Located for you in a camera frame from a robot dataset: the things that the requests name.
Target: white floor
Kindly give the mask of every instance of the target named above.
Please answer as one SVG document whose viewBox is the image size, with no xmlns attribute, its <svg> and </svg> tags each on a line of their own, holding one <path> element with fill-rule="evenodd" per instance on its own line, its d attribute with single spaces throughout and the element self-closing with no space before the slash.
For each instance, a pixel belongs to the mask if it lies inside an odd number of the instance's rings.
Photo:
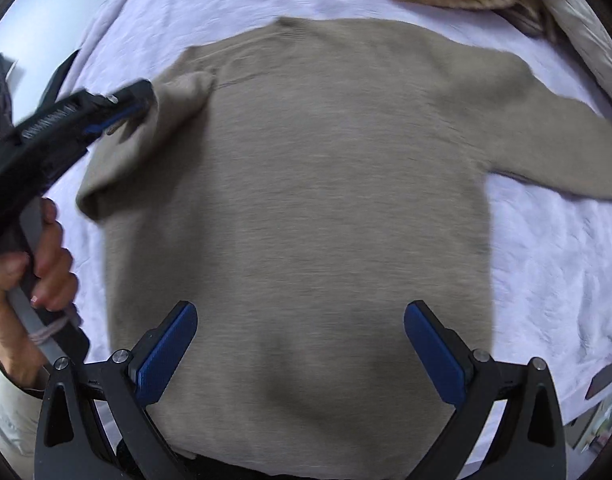
<svg viewBox="0 0 612 480">
<path fill-rule="evenodd" d="M 0 52 L 16 60 L 10 78 L 13 120 L 39 104 L 54 70 L 74 50 L 106 0 L 16 0 L 0 22 Z"/>
</svg>

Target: silver bolt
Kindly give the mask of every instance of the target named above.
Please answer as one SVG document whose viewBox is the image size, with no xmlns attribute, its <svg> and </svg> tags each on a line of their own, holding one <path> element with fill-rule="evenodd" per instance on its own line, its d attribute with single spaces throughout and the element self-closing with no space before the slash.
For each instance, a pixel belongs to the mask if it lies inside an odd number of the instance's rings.
<svg viewBox="0 0 612 480">
<path fill-rule="evenodd" d="M 57 368 L 57 370 L 63 370 L 68 366 L 68 363 L 70 363 L 70 360 L 67 357 L 60 357 L 55 361 L 55 368 Z"/>
<path fill-rule="evenodd" d="M 541 372 L 546 369 L 546 362 L 541 357 L 534 357 L 532 359 L 532 365 Z"/>
<path fill-rule="evenodd" d="M 481 348 L 475 348 L 472 351 L 472 356 L 475 358 L 475 361 L 480 363 L 487 363 L 490 360 L 490 354 Z"/>
<path fill-rule="evenodd" d="M 118 364 L 126 362 L 128 357 L 130 357 L 130 352 L 128 350 L 118 350 L 112 354 L 112 360 Z"/>
</svg>

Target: human hand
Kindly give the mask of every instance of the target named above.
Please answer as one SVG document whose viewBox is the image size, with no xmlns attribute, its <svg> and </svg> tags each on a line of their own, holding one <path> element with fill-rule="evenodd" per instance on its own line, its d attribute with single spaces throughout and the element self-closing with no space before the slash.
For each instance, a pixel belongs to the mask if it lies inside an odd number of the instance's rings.
<svg viewBox="0 0 612 480">
<path fill-rule="evenodd" d="M 39 278 L 32 292 L 32 306 L 63 310 L 73 300 L 78 288 L 70 272 L 72 256 L 61 247 L 63 228 L 57 222 L 57 206 L 44 198 L 41 203 L 43 231 L 35 254 L 34 273 Z M 30 261 L 25 253 L 0 256 L 0 363 L 6 374 L 21 388 L 32 387 L 46 363 L 42 352 L 28 338 L 28 333 L 8 304 L 6 292 L 22 278 Z"/>
</svg>

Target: person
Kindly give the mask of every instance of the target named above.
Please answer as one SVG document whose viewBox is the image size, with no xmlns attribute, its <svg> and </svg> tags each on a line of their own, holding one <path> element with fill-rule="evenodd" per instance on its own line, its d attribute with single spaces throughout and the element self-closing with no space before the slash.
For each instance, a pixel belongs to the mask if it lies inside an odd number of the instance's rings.
<svg viewBox="0 0 612 480">
<path fill-rule="evenodd" d="M 63 228 L 51 200 L 42 200 L 42 220 L 33 268 L 39 281 L 32 304 L 57 311 L 72 303 L 78 280 L 71 272 L 73 258 L 62 247 Z M 23 480 L 32 479 L 41 394 L 48 373 L 44 355 L 28 338 L 6 292 L 18 284 L 29 264 L 25 253 L 0 256 L 0 451 Z"/>
</svg>

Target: bed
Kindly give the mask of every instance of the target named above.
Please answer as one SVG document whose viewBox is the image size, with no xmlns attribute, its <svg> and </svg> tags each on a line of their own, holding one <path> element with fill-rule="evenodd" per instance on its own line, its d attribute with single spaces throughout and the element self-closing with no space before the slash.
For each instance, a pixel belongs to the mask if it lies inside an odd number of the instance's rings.
<svg viewBox="0 0 612 480">
<path fill-rule="evenodd" d="M 513 52 L 553 92 L 612 117 L 596 83 L 566 51 L 525 37 L 491 12 L 394 0 L 108 0 L 86 30 L 61 92 L 111 92 L 157 75 L 187 46 L 218 41 L 281 15 L 388 18 L 459 43 Z M 96 361 L 110 354 L 103 237 L 74 205 L 87 161 L 73 167 L 49 196 L 60 208 L 65 243 L 74 256 L 81 281 L 76 302 L 92 342 L 89 360 Z M 590 400 L 584 396 L 593 376 L 612 362 L 612 203 L 563 196 L 495 174 L 488 177 L 486 192 L 492 215 L 492 354 L 518 363 L 545 358 L 568 422 L 602 399 L 602 393 Z M 469 463 L 483 459 L 501 410 L 496 406 L 491 414 Z M 109 413 L 103 418 L 116 442 Z"/>
</svg>

